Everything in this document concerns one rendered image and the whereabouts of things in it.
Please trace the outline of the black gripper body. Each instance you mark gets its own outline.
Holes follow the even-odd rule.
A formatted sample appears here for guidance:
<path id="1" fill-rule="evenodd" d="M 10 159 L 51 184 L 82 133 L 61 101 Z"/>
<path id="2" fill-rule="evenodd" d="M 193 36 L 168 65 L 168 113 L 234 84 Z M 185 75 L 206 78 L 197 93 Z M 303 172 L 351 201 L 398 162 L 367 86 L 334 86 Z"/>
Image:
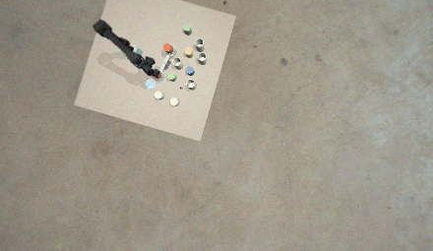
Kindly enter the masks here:
<path id="1" fill-rule="evenodd" d="M 157 70 L 157 69 L 153 69 L 153 70 L 154 70 L 153 76 L 157 78 L 157 76 L 159 75 L 160 71 Z"/>

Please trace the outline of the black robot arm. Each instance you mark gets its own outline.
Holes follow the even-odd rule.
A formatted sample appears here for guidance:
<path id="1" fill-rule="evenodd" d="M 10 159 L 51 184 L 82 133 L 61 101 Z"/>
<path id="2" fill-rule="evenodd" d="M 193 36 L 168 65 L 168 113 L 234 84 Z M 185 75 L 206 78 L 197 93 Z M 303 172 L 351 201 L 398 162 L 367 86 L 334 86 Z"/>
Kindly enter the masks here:
<path id="1" fill-rule="evenodd" d="M 133 65 L 138 65 L 138 69 L 142 70 L 148 75 L 152 75 L 154 73 L 154 70 L 151 68 L 152 65 L 155 63 L 155 60 L 152 59 L 152 57 L 146 56 L 146 58 L 143 58 L 140 54 L 134 52 L 134 47 L 130 46 L 130 42 L 123 38 L 118 37 L 115 33 L 112 32 L 111 25 L 103 20 L 99 20 L 93 28 L 102 36 L 107 37 L 110 41 L 112 41 L 119 49 L 121 49 L 127 56 L 127 58 L 130 60 L 130 62 Z M 142 59 L 141 59 L 142 58 Z M 145 61 L 146 60 L 146 61 Z M 150 64 L 150 66 L 148 64 Z"/>

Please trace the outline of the blue cylinder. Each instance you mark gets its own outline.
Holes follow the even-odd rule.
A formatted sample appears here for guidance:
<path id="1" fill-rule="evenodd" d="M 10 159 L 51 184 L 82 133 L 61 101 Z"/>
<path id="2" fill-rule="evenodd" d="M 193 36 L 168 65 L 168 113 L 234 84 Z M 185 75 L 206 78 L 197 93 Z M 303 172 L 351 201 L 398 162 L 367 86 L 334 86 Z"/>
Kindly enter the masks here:
<path id="1" fill-rule="evenodd" d="M 189 76 L 193 76 L 194 73 L 195 73 L 193 67 L 191 67 L 191 66 L 188 66 L 188 67 L 186 68 L 186 72 L 188 73 Z"/>

